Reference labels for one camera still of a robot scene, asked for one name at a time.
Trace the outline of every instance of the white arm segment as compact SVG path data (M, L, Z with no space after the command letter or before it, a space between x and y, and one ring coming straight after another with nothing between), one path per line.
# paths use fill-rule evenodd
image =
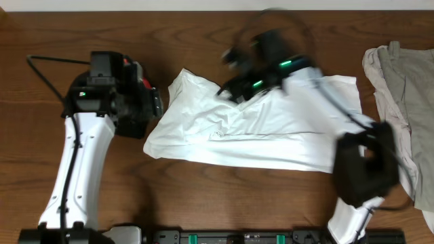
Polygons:
M298 102L303 103L303 110L300 111L301 115L308 117L308 120L312 121L316 127L327 132L332 131L333 136L336 138L343 136L347 132L357 134L364 130L338 110L323 95L321 92L323 91L339 107L350 113L366 127L371 127L370 123L374 121L349 107L349 103L333 87L328 85L328 82L322 79L322 76L318 68L309 67L292 73L291 77L283 81L283 90ZM360 153L363 155L364 148L360 149ZM334 215L328 222L328 230L336 244L352 243L357 231L365 221L368 210L372 207L378 207L383 201L382 197L375 197L355 209L353 206L347 205L341 198L338 198ZM359 238L365 235L365 227L369 219L370 216L366 220Z
M98 193L104 160L110 141L115 134L115 126L105 115L96 113L76 113L74 117L80 129L81 146L77 152L66 202L66 227L74 222L83 222L87 228L98 229ZM75 130L71 118L66 118L66 137L62 161L48 206L39 224L47 228L60 228L60 200L74 150Z

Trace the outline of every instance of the wooden table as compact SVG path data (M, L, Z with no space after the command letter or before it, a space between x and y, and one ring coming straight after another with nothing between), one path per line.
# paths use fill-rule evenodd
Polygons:
M389 41L433 48L433 12L298 12L311 28L327 75L357 77L363 112L378 119L364 52ZM0 243L34 228L52 192L64 144L62 107L28 67L27 54L89 60L112 50L144 64L161 90L183 67L219 84L234 74L221 53L252 12L86 12L0 14ZM248 33L284 29L295 49L302 35L285 16L271 15ZM86 67L37 61L65 94ZM149 131L156 125L152 123ZM336 193L329 174L219 167L159 159L143 153L145 140L115 137L106 156L99 201L101 228L135 222L185 230L285 229L325 226ZM385 205L405 201L399 186ZM402 228L408 243L434 243L420 210L378 212L369 228Z

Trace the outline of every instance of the white cloth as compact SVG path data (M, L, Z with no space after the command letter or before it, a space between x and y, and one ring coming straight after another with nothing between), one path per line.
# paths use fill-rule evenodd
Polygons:
M380 60L378 59L378 50L382 48L387 49L387 46L380 46L379 48L372 48L366 51L362 61L363 69L366 77L375 87L374 96L378 114L382 120L388 121L392 125L399 156L410 170L413 184L416 185L418 182L418 168L412 160L410 127L398 105L395 103L384 79ZM400 178L403 188L410 194L410 183L402 171ZM422 211L422 213L429 229L434 233L434 213L429 211Z
M355 77L325 81L361 113ZM234 104L216 97L219 89L183 69L169 86L169 108L144 152L216 165L332 172L336 138L296 114L303 104L291 95L273 89Z

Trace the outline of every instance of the gray cloth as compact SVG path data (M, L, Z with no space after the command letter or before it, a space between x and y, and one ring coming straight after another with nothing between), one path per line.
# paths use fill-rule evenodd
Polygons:
M415 207L434 211L434 49L402 49L392 41L378 57L387 87L411 129L418 166Z

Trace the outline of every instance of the white wall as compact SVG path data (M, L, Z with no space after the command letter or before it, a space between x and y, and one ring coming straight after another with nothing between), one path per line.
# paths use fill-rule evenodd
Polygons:
M5 11L434 9L434 0L0 0Z

